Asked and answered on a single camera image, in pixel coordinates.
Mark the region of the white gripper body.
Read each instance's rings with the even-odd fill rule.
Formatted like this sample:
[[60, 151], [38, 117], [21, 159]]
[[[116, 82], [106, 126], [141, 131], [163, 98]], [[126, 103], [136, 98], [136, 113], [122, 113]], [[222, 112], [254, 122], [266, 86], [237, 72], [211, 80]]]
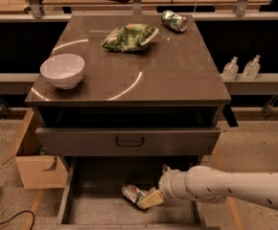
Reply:
[[167, 169], [160, 177], [158, 187], [166, 199], [187, 199], [188, 192], [185, 184], [185, 172]]

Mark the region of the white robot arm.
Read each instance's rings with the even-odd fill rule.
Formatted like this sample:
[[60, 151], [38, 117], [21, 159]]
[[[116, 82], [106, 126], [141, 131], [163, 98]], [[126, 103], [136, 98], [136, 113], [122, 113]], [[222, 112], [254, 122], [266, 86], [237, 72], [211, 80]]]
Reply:
[[147, 209], [165, 199], [222, 203], [228, 197], [278, 211], [278, 172], [223, 172], [206, 166], [181, 172], [167, 167], [158, 189], [142, 195], [137, 205]]

